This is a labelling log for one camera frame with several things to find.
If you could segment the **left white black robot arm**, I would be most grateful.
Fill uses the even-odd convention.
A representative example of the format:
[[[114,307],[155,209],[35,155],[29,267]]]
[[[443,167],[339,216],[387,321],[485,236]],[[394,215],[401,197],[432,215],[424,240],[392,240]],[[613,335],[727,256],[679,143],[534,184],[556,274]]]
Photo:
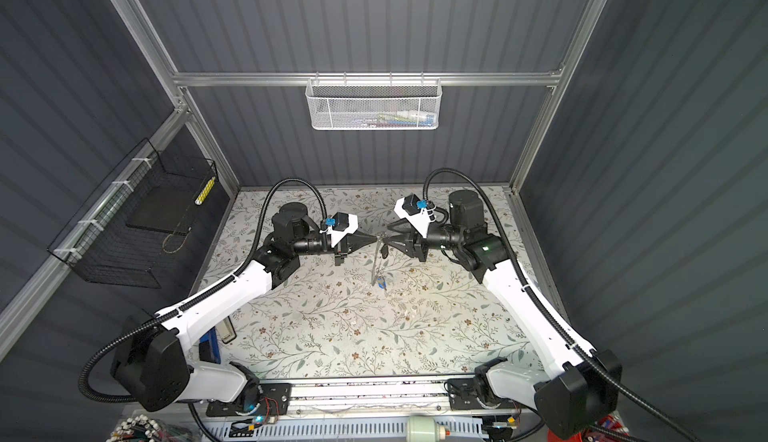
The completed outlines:
[[[282,206],[272,217],[271,233],[244,266],[196,296],[158,311],[160,323],[143,333],[137,329],[145,318],[129,321],[128,339],[116,349],[111,375],[148,411],[209,400],[231,404],[242,415],[257,412],[263,399],[257,376],[238,363],[193,361],[189,350],[232,313],[287,281],[301,256],[331,254],[342,264],[375,241],[360,231],[355,215],[338,212],[317,225],[305,205]]]

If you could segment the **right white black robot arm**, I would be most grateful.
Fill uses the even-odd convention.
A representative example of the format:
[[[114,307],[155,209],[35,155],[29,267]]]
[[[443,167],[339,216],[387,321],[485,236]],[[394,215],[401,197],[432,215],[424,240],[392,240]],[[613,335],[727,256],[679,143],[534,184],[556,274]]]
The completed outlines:
[[[618,390],[608,382],[622,366],[610,351],[597,352],[573,330],[509,256],[500,233],[491,233],[481,197],[450,194],[446,210],[412,194],[396,201],[398,219],[385,249],[421,262],[440,250],[482,284],[510,313],[542,367],[526,369],[504,358],[478,366],[471,393],[481,405],[506,401],[535,409],[559,438],[567,439],[611,414]]]

